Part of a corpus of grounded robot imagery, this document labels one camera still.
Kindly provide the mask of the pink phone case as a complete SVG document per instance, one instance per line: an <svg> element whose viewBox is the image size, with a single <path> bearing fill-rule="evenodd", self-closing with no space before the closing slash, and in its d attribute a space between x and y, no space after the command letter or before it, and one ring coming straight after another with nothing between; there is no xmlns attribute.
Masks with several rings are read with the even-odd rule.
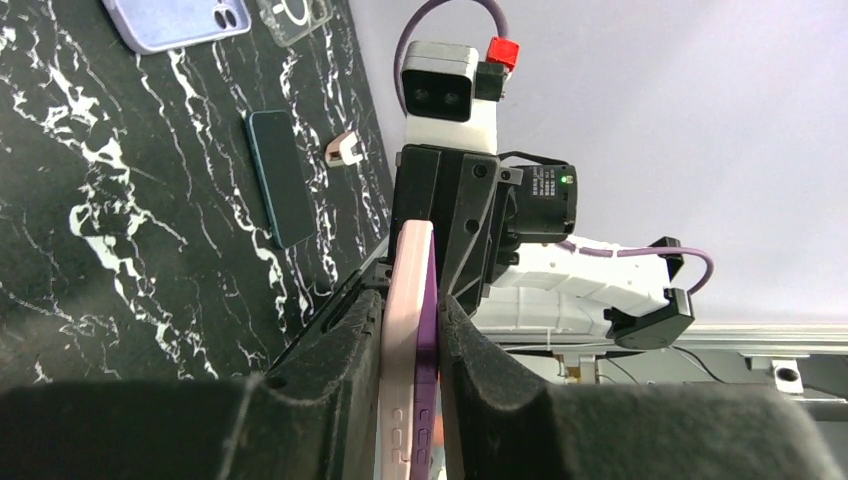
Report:
<svg viewBox="0 0 848 480"><path fill-rule="evenodd" d="M382 315L379 378L380 477L409 479L417 334L433 225L408 220L395 244Z"/></svg>

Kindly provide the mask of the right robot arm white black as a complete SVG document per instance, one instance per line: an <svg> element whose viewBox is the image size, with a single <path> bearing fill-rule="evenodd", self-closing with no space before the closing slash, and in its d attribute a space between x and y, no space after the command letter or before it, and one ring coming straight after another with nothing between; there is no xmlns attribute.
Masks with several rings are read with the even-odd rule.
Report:
<svg viewBox="0 0 848 480"><path fill-rule="evenodd" d="M591 324L625 350L671 346L693 323L673 286L687 250L670 237L624 248L574 235L577 172L557 159L408 145L397 156L385 256L355 275L378 290L377 353L391 373L435 375L436 306L549 331Z"/></svg>

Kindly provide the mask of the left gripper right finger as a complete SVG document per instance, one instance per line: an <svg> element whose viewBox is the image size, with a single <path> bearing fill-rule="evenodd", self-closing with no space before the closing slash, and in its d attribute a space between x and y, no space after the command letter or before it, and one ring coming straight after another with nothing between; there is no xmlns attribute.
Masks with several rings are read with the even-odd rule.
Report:
<svg viewBox="0 0 848 480"><path fill-rule="evenodd" d="M451 479L840 479L805 410L748 385L555 384L439 305Z"/></svg>

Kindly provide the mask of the dark teal phone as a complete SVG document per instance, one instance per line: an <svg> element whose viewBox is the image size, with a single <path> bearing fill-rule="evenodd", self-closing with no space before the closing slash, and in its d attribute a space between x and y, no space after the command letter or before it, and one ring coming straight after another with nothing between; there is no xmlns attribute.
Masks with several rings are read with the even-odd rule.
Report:
<svg viewBox="0 0 848 480"><path fill-rule="evenodd" d="M284 110L252 112L246 132L272 238L279 249L291 248L316 231L293 121Z"/></svg>

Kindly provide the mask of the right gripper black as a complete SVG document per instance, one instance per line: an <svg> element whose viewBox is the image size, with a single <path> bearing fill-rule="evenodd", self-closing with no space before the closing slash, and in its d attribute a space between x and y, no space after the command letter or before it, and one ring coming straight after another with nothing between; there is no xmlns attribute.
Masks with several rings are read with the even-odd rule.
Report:
<svg viewBox="0 0 848 480"><path fill-rule="evenodd" d="M388 259L395 260L407 220L432 223L439 293L473 315L493 282L509 193L523 173L493 154L448 147L406 145L396 156ZM304 330L271 365L274 371L333 329L362 291L385 295L390 274L383 259L363 264L320 305Z"/></svg>

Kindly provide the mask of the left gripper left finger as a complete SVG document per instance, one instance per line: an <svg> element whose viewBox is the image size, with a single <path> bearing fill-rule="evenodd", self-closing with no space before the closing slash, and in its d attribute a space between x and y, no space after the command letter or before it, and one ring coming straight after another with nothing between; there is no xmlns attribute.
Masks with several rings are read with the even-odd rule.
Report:
<svg viewBox="0 0 848 480"><path fill-rule="evenodd" d="M383 301L265 375L56 382L1 396L5 479L369 479Z"/></svg>

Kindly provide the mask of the lilac phone case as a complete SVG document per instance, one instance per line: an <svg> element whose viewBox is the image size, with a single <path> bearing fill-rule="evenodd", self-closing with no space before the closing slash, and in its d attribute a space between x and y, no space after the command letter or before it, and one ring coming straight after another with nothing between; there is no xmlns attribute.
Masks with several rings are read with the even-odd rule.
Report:
<svg viewBox="0 0 848 480"><path fill-rule="evenodd" d="M152 55L249 32L252 18L244 1L103 0L124 43Z"/></svg>

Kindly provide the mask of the purple phone black screen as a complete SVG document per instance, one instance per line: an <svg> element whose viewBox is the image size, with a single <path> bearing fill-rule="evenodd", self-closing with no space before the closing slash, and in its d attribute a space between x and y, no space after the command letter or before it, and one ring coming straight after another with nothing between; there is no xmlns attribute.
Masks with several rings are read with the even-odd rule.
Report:
<svg viewBox="0 0 848 480"><path fill-rule="evenodd" d="M410 480L429 478L438 386L438 286L435 249L430 247L419 317L415 364Z"/></svg>

